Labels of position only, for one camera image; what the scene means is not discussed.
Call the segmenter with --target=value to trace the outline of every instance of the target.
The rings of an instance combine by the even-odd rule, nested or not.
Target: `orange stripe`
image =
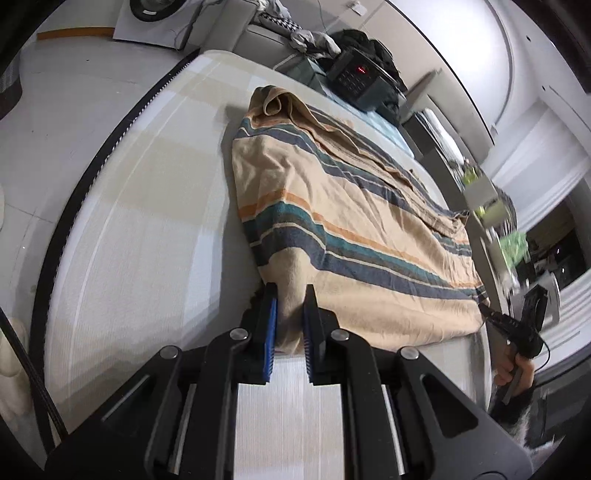
[[[291,192],[288,192],[286,189],[276,190],[274,192],[267,193],[260,197],[256,204],[247,205],[238,210],[238,215],[242,221],[245,221],[248,217],[254,217],[257,213],[262,212],[265,208],[272,205],[273,203],[277,203],[281,200],[287,200],[290,203],[294,203],[305,209],[308,213],[311,214],[311,217],[314,221],[321,223],[325,230],[336,233],[343,238],[355,242],[357,244],[361,244],[365,247],[370,247],[374,250],[382,251],[383,253],[393,255],[398,258],[402,258],[404,260],[409,261],[410,263],[414,263],[416,266],[421,267],[424,270],[431,271],[431,269],[425,265],[420,259],[413,257],[412,255],[408,255],[405,252],[401,252],[398,250],[394,250],[392,248],[386,247],[374,240],[369,238],[365,238],[361,235],[358,235],[354,232],[336,226],[334,223],[330,223],[326,220],[321,214],[312,211],[310,204],[305,201],[303,198],[294,195]],[[473,283],[452,283],[448,281],[448,283],[452,287],[456,288],[476,288],[477,286],[482,285],[479,283],[478,285],[474,285]]]
[[[64,37],[110,37],[113,38],[115,29],[112,27],[76,27],[49,30],[37,34],[37,40]]]

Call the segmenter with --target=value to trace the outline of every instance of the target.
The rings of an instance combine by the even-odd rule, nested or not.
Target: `wire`
[[[548,350],[548,358],[546,359],[546,361],[544,362],[544,365],[542,365],[539,368],[536,368],[534,370],[534,373],[536,373],[539,370],[542,370],[546,365],[548,365],[548,362],[550,361],[550,347],[548,346],[548,344],[546,343],[546,340],[544,340],[540,334],[538,334],[538,336],[540,337],[540,340],[542,340],[543,344],[546,346],[546,349]]]
[[[324,24],[324,17],[322,16],[322,5],[320,4],[320,0],[316,0],[318,2],[318,10],[320,10],[320,20],[322,20],[322,26],[324,27],[324,33],[327,32],[326,25]]]
[[[68,436],[68,431],[66,430],[66,426],[64,425],[64,421],[61,419],[60,413],[57,410],[56,404],[53,403],[49,392],[45,388],[41,377],[35,370],[31,359],[27,355],[25,348],[23,347],[21,341],[18,339],[17,333],[10,325],[6,314],[0,308],[0,330],[4,333],[4,336],[8,340],[8,343],[12,347],[12,350],[16,354],[18,361],[21,363],[22,367],[25,370],[25,373],[29,377],[29,381],[33,388],[37,390],[41,400],[47,410],[47,414],[50,416],[51,421],[53,422],[54,426],[56,427],[57,434],[60,436],[60,440],[64,440]]]

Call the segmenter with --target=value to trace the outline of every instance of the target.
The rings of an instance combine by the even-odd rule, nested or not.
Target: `striped towel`
[[[278,87],[258,88],[232,147],[239,214],[280,296],[278,349],[301,346],[307,284],[373,346],[476,332],[486,298],[466,212],[435,204],[386,152]]]

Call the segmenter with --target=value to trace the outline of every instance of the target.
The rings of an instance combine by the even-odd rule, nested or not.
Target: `hand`
[[[502,387],[503,385],[507,385],[511,383],[513,380],[513,375],[511,375],[511,371],[514,368],[513,362],[509,359],[509,353],[511,348],[509,345],[505,348],[502,358],[496,365],[496,375],[494,382],[499,386]],[[519,385],[513,392],[513,396],[516,397],[517,395],[521,395],[524,391],[531,388],[534,384],[534,371],[535,366],[532,360],[529,358],[525,358],[520,354],[515,356],[515,363],[518,367],[523,369],[523,374],[521,375],[521,380],[519,381]]]

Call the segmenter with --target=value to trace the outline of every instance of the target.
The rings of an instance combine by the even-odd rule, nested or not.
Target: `black sleeve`
[[[508,405],[505,405],[502,402],[506,388],[497,388],[491,402],[491,407],[489,409],[489,414],[491,415],[492,419],[503,426],[503,428],[505,428],[505,426],[510,428],[517,425],[520,418],[531,405],[534,388],[535,387],[532,386],[528,390],[524,391],[521,395],[513,397]]]

